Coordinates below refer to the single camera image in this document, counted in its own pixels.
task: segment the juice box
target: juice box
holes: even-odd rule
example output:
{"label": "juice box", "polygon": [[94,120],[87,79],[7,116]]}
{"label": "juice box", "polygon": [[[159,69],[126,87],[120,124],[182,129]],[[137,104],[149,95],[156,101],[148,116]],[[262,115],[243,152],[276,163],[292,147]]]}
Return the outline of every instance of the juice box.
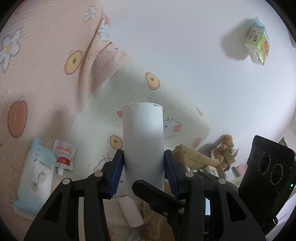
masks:
{"label": "juice box", "polygon": [[270,48],[269,38],[265,26],[258,18],[256,18],[255,21],[244,44],[252,62],[264,65]]}

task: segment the pink object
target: pink object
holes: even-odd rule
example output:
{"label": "pink object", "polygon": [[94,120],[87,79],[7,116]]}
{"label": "pink object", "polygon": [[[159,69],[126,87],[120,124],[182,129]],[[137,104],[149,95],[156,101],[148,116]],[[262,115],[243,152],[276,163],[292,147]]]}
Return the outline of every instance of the pink object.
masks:
{"label": "pink object", "polygon": [[202,112],[201,112],[201,110],[199,109],[199,108],[197,108],[197,107],[195,107],[196,109],[197,109],[197,111],[198,111],[198,113],[200,114],[200,116],[202,116]]}
{"label": "pink object", "polygon": [[174,132],[179,132],[181,130],[182,126],[183,126],[182,124],[175,125]]}
{"label": "pink object", "polygon": [[193,147],[198,147],[200,145],[201,140],[202,139],[200,137],[195,138],[194,143],[192,144]]}
{"label": "pink object", "polygon": [[247,167],[248,167],[247,164],[240,164],[237,166],[237,171],[240,174],[240,176],[245,174]]}
{"label": "pink object", "polygon": [[122,118],[122,110],[118,111],[118,112],[117,112],[117,115],[118,115],[120,118]]}

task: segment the teddy bear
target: teddy bear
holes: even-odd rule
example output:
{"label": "teddy bear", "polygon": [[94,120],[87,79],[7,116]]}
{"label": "teddy bear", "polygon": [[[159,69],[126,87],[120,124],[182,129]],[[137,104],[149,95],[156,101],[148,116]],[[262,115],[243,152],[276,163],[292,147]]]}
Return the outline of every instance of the teddy bear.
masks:
{"label": "teddy bear", "polygon": [[224,160],[224,156],[223,156],[223,151],[225,151],[226,149],[229,148],[233,148],[234,144],[232,141],[232,136],[231,135],[225,135],[222,141],[222,144],[215,149],[215,157],[216,159],[218,159],[218,161],[221,163]]}

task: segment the cartoon character print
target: cartoon character print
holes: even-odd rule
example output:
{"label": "cartoon character print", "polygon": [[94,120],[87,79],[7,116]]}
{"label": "cartoon character print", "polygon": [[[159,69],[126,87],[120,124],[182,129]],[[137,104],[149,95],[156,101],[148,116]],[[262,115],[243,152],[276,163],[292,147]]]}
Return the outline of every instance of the cartoon character print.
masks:
{"label": "cartoon character print", "polygon": [[[106,162],[112,161],[112,158],[109,157],[109,154],[107,154],[107,157],[103,156],[104,158],[99,162],[99,164],[94,168],[94,172],[101,171],[104,164]],[[117,192],[114,194],[113,198],[120,198],[126,196],[126,186],[125,186],[125,172],[124,168],[121,173],[121,177],[119,180],[119,184],[117,187]]]}
{"label": "cartoon character print", "polygon": [[43,170],[41,170],[41,172],[38,175],[38,182],[43,183],[44,181],[46,181],[47,175],[46,173],[43,172]]}
{"label": "cartoon character print", "polygon": [[32,182],[31,183],[31,188],[32,188],[32,190],[34,191],[34,192],[38,192],[38,190],[39,190],[39,187],[38,187],[38,183],[39,182]]}
{"label": "cartoon character print", "polygon": [[136,239],[134,239],[132,241],[146,241],[146,239],[142,239],[141,236],[138,236],[138,237],[136,237]]}
{"label": "cartoon character print", "polygon": [[94,168],[94,172],[101,171],[104,164],[109,161],[112,161],[112,158],[109,157],[109,154],[107,154],[107,157],[103,156],[103,159],[100,160],[99,164]]}
{"label": "cartoon character print", "polygon": [[269,43],[267,42],[267,40],[264,38],[263,44],[262,44],[262,49],[263,49],[263,53],[264,53],[264,57],[265,59],[267,58],[268,52],[269,52]]}
{"label": "cartoon character print", "polygon": [[148,87],[152,90],[157,90],[160,87],[159,79],[151,73],[146,73],[146,82]]}
{"label": "cartoon character print", "polygon": [[112,229],[108,229],[108,232],[109,232],[110,240],[113,241],[113,235],[114,235],[113,230]]}
{"label": "cartoon character print", "polygon": [[182,124],[176,120],[167,119],[163,121],[163,135],[164,138],[172,138],[177,132],[180,132],[182,129]]}
{"label": "cartoon character print", "polygon": [[8,130],[14,138],[19,138],[22,135],[27,122],[27,103],[23,96],[20,99],[11,105],[7,116]]}
{"label": "cartoon character print", "polygon": [[80,63],[82,61],[82,52],[80,50],[75,52],[70,52],[70,56],[66,60],[64,70],[67,75],[73,74],[78,67],[80,66]]}
{"label": "cartoon character print", "polygon": [[196,109],[197,109],[197,111],[198,111],[198,113],[200,114],[200,116],[202,116],[202,112],[201,112],[201,110],[199,109],[199,108],[197,108],[197,107],[195,107]]}
{"label": "cartoon character print", "polygon": [[123,147],[123,141],[119,136],[115,136],[115,135],[110,136],[108,143],[110,143],[111,147],[114,150],[118,150]]}
{"label": "cartoon character print", "polygon": [[118,115],[120,118],[122,118],[122,114],[123,114],[122,110],[120,110],[120,111],[117,112],[117,115]]}
{"label": "cartoon character print", "polygon": [[195,147],[195,148],[198,147],[198,146],[200,145],[201,140],[202,140],[202,139],[201,139],[200,137],[195,138],[195,140],[194,140],[192,146]]}

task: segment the white cylinder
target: white cylinder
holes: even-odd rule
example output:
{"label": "white cylinder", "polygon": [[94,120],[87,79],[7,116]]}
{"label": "white cylinder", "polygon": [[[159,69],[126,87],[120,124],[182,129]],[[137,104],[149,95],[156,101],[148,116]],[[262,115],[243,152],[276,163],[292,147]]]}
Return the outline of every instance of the white cylinder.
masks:
{"label": "white cylinder", "polygon": [[144,224],[144,220],[137,208],[135,201],[128,196],[118,199],[119,205],[131,228],[139,227]]}
{"label": "white cylinder", "polygon": [[123,155],[126,194],[141,200],[132,184],[145,180],[163,190],[164,140],[163,108],[153,103],[135,103],[123,108]]}

